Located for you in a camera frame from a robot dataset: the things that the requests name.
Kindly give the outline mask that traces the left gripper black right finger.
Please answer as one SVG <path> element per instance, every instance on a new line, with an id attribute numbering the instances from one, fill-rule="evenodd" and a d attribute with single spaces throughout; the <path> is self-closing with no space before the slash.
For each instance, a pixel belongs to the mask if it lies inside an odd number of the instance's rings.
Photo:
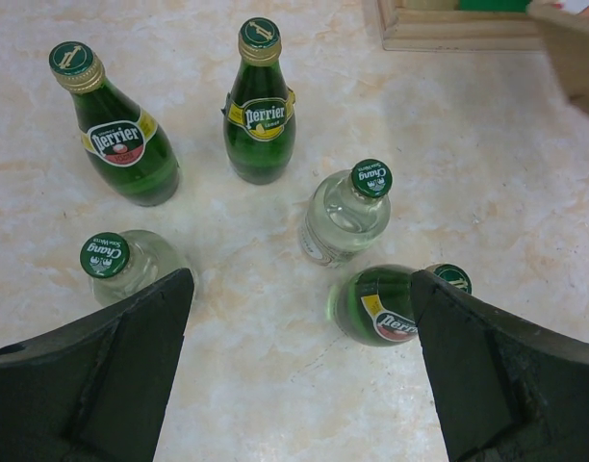
<path id="1" fill-rule="evenodd" d="M 411 301 L 451 461 L 589 461 L 589 344 L 427 270 Z"/>

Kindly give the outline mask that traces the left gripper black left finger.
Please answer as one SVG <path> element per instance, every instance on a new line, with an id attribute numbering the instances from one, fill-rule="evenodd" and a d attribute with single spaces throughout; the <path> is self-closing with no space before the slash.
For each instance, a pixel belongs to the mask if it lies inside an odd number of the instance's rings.
<path id="1" fill-rule="evenodd" d="M 151 461 L 194 294 L 189 269 L 0 348 L 0 461 Z"/>

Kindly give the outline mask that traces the clear glass bottle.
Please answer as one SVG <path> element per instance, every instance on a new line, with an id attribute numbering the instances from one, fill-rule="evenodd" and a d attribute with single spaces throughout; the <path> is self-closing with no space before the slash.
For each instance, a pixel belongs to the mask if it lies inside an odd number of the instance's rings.
<path id="1" fill-rule="evenodd" d="M 175 270 L 191 265 L 162 236 L 147 230 L 100 232 L 82 245 L 79 260 L 100 306 L 136 294 Z"/>
<path id="2" fill-rule="evenodd" d="M 368 249 L 389 223 L 392 184 L 389 167 L 373 158 L 323 179 L 299 228 L 306 256 L 317 265 L 336 268 Z"/>

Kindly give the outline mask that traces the dark green bottle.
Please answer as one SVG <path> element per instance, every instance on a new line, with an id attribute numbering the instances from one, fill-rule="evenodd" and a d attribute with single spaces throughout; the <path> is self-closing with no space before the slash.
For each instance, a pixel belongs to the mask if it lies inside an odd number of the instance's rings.
<path id="1" fill-rule="evenodd" d="M 338 291 L 333 320 L 349 338 L 369 347 L 395 347 L 415 339 L 410 297 L 414 272 L 393 264 L 359 271 Z"/>

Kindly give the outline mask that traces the green bottle red label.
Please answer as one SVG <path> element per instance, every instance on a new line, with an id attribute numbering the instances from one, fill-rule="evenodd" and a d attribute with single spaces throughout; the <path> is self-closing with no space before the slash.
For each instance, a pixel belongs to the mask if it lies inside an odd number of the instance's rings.
<path id="1" fill-rule="evenodd" d="M 179 164 L 157 120 L 108 80 L 84 43 L 64 41 L 48 61 L 72 97 L 82 145 L 101 178 L 139 206 L 169 200 L 179 185 Z"/>

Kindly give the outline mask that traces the green bottle yellow label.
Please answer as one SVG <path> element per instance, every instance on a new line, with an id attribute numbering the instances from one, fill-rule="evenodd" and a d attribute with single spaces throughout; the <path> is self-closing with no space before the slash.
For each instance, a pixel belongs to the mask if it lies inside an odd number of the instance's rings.
<path id="1" fill-rule="evenodd" d="M 238 33 L 241 57 L 223 113 L 229 162 L 244 181 L 266 185 L 278 179 L 295 147 L 295 93 L 283 77 L 278 26 L 268 18 L 246 20 Z"/>

